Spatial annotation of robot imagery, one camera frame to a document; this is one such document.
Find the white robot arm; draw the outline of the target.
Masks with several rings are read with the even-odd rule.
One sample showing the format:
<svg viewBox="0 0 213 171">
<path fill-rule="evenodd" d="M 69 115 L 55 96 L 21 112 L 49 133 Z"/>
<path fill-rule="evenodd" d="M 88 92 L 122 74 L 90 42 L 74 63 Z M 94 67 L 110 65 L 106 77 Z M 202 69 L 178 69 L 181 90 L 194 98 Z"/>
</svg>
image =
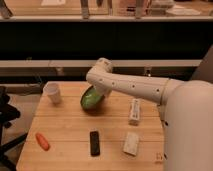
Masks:
<svg viewBox="0 0 213 171">
<path fill-rule="evenodd" d="M 98 93 L 111 90 L 163 105 L 164 171 L 213 171 L 213 84 L 114 74 L 100 58 L 86 80 Z"/>
</svg>

